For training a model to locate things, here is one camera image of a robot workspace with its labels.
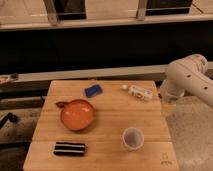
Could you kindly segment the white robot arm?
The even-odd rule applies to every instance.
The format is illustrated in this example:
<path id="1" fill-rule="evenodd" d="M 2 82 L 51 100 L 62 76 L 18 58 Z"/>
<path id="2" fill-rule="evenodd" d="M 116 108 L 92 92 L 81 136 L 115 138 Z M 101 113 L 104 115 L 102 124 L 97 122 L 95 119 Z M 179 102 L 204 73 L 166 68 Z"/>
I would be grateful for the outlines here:
<path id="1" fill-rule="evenodd" d="M 165 80 L 159 88 L 162 115 L 168 117 L 176 107 L 176 101 L 185 92 L 198 97 L 213 108 L 213 80 L 205 73 L 208 61 L 201 54 L 192 54 L 169 63 L 165 69 Z"/>

